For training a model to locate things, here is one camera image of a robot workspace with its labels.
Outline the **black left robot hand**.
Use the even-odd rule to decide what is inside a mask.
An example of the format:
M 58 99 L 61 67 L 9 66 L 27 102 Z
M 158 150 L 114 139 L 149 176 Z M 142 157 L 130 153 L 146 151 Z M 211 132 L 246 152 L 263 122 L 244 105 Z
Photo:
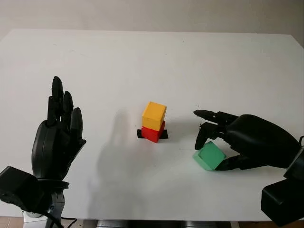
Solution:
M 52 95 L 48 98 L 47 119 L 38 127 L 31 163 L 38 179 L 63 180 L 86 140 L 82 137 L 83 118 L 80 108 L 75 108 L 62 81 L 55 76 Z

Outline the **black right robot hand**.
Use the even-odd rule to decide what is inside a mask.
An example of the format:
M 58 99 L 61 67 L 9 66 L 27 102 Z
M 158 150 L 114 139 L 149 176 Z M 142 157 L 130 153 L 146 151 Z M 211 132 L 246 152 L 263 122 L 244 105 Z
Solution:
M 215 169 L 252 169 L 262 166 L 287 168 L 300 151 L 300 143 L 278 125 L 251 114 L 236 116 L 224 112 L 195 110 L 206 120 L 199 127 L 195 149 L 203 147 L 207 139 L 223 139 L 238 153 L 224 159 Z

